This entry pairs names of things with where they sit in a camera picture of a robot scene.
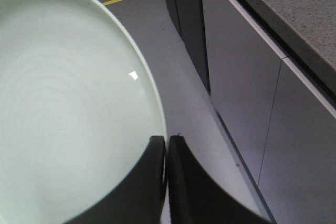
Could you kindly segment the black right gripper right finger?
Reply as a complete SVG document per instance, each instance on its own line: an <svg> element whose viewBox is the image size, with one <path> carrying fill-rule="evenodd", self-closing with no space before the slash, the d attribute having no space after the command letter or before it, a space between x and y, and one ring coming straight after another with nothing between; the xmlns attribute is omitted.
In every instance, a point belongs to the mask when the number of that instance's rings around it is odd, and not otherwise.
<svg viewBox="0 0 336 224"><path fill-rule="evenodd" d="M168 185L172 223L268 223L210 177L183 136L169 141Z"/></svg>

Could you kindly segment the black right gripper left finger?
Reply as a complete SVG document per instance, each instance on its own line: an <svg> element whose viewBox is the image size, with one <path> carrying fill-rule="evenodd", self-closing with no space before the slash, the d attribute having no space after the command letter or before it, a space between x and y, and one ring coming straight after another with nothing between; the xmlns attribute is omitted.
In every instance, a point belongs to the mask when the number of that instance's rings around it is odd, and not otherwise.
<svg viewBox="0 0 336 224"><path fill-rule="evenodd" d="M165 141L151 136L122 182L68 223L160 223L166 192Z"/></svg>

